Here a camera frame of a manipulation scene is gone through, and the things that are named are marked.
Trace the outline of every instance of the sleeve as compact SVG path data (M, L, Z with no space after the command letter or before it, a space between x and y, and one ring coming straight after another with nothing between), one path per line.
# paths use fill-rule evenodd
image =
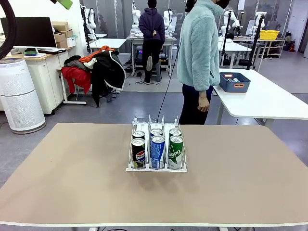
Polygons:
M162 40L162 46L163 46L165 43L165 21L163 17L161 18L161 23L159 26L158 34Z
M192 29L192 78L196 91L206 91L210 87L211 45L214 34L212 18L199 18Z
M141 15L140 19L139 19L139 29L141 30L141 32L143 33L144 37L147 38L151 38L153 37L153 31L150 31L146 25L145 25L145 21L143 18L143 15Z

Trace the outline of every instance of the computer monitor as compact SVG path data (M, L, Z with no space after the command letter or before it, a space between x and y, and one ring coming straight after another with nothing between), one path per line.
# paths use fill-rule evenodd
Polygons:
M17 36L16 48L57 48L50 18L16 17ZM7 18L1 18L4 35L8 37L9 25Z

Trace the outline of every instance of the yellow basket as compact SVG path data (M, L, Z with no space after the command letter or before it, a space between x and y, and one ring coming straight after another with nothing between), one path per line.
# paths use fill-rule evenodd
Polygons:
M279 30L261 30L260 39L263 40L276 40Z

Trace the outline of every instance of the white cabinet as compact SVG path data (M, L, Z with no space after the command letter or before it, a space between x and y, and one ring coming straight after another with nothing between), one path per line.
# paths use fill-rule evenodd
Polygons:
M67 52L49 56L41 61L26 60L45 114L52 114L53 110L63 101L60 72L57 70L63 67L66 59L68 59Z

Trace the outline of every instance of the black pants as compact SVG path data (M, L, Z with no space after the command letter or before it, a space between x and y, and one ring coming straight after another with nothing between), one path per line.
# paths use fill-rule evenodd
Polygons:
M155 66L159 61L159 53L162 47L162 42L160 40L152 39L148 41L143 41L142 46L142 65L145 71L145 78L150 81L152 71L146 70L146 63L149 56L152 56L153 66Z
M199 92L194 89L194 87L187 86L183 84L183 96L184 105L182 114L179 120L180 124L196 124L204 125L208 112L201 112L198 110L199 106ZM213 92L213 87L210 87L206 91L206 97L209 102L211 102L211 96Z

